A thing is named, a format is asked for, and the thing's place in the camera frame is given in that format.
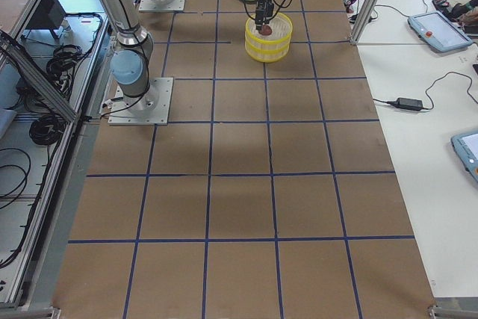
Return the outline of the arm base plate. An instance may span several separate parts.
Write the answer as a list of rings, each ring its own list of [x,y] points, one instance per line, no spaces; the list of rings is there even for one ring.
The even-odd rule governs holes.
[[[142,13],[182,12],[185,0],[141,0],[139,11]]]
[[[168,124],[173,93],[173,78],[153,78],[149,91],[138,102],[124,96],[117,85],[116,96],[121,100],[112,104],[108,124],[111,126],[148,126]]]

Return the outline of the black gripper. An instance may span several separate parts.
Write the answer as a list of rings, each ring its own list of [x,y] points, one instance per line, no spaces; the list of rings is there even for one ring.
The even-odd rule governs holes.
[[[262,31],[263,25],[270,28],[273,11],[273,0],[257,0],[255,8],[255,28],[257,31]]]

